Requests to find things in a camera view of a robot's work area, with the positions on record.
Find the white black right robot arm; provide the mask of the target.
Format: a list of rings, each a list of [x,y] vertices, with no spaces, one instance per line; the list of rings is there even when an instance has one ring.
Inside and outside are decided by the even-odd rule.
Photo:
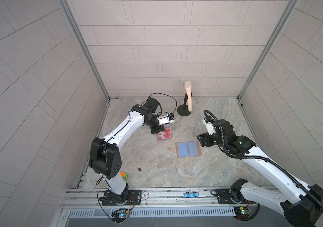
[[[245,179],[230,188],[234,201],[254,201],[282,214],[294,227],[313,227],[323,213],[323,189],[299,180],[269,158],[246,136],[237,136],[226,120],[205,117],[207,132],[197,136],[202,147],[216,145],[228,157],[245,161],[267,178],[277,192],[260,188]]]

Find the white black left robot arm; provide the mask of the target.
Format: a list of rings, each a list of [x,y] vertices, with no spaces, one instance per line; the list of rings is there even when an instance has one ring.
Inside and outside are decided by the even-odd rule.
[[[116,196],[126,194],[128,185],[121,176],[120,151],[130,136],[141,126],[150,127],[151,134],[165,131],[155,114],[159,102],[149,97],[144,105],[131,108],[124,121],[104,138],[95,138],[91,143],[89,167],[106,178],[109,190]]]

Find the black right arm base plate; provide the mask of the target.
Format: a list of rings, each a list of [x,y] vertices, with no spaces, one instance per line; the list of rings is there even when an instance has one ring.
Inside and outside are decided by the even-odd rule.
[[[230,189],[214,189],[210,191],[211,195],[217,198],[218,204],[247,204],[244,199],[234,199]]]

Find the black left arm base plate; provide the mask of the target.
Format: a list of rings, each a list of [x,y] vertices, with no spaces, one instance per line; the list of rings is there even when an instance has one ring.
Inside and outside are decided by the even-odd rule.
[[[103,197],[99,197],[102,206],[131,206],[141,204],[141,190],[127,190],[121,195],[117,195],[110,190],[104,192]]]

